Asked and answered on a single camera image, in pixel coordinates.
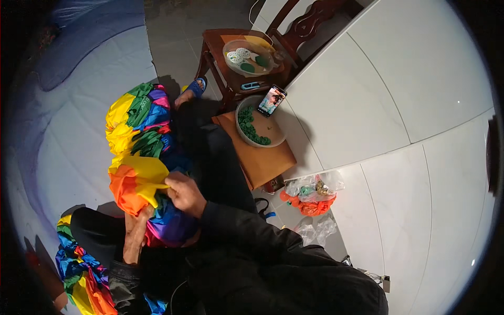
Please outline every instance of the clear plastic bag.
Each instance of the clear plastic bag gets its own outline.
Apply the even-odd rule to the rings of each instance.
[[[315,176],[301,177],[287,182],[285,186],[285,192],[289,196],[295,197],[301,192],[302,187],[314,187],[315,184]]]
[[[313,218],[306,217],[302,219],[296,227],[294,227],[294,232],[301,235],[303,238],[303,246],[310,245],[311,242],[317,236],[315,228],[313,227]]]
[[[336,191],[344,188],[343,178],[335,170],[292,180],[286,184],[285,192],[291,197],[298,196],[301,202],[317,202],[334,198]]]
[[[331,214],[326,214],[317,223],[317,242],[322,247],[326,246],[326,238],[336,233],[336,222]]]
[[[319,174],[319,178],[330,190],[334,192],[345,189],[343,177],[338,170]]]

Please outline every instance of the wooden chair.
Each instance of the wooden chair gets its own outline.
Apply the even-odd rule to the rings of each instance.
[[[289,30],[280,34],[277,28],[285,19],[287,14],[294,8],[299,0],[288,0],[280,12],[277,14],[271,25],[266,30],[266,34],[259,31],[244,29],[214,29],[203,32],[203,47],[201,49],[200,65],[195,78],[202,77],[210,69],[217,82],[217,86],[222,93],[222,112],[233,111],[236,107],[236,101],[252,94],[265,93],[272,84],[285,88],[287,84],[299,73],[309,60],[302,60],[297,54],[299,46],[312,39],[319,25],[334,16],[337,9],[341,8],[347,0],[317,0],[310,10],[303,16],[298,17],[292,22]],[[279,68],[281,71],[272,71],[271,73],[253,78],[246,78],[228,67],[222,54],[222,49],[226,42],[237,39],[240,36],[256,36],[264,39],[272,45],[277,51],[284,53],[285,59],[283,65]],[[219,71],[215,67],[214,61],[219,68],[220,73],[227,82],[224,84]],[[250,82],[261,82],[259,88],[253,90],[242,90],[241,86]]]

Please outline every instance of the man's right hand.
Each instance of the man's right hand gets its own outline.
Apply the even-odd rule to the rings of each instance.
[[[180,172],[171,172],[164,180],[170,186],[166,194],[173,205],[187,214],[200,219],[207,205],[196,182]]]

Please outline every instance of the scissors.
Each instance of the scissors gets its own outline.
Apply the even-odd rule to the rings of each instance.
[[[241,85],[242,90],[252,90],[252,89],[257,89],[261,87],[261,84],[263,84],[264,81],[256,81],[256,82],[250,82],[250,83],[245,83]]]

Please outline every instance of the knee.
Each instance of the knee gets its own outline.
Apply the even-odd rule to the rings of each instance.
[[[93,209],[86,207],[78,208],[72,213],[72,219],[70,220],[70,231],[75,238],[75,235],[81,234],[82,230],[85,230],[89,225],[90,211],[95,212]]]
[[[214,150],[229,149],[233,147],[233,140],[228,133],[219,125],[208,133],[209,146]]]

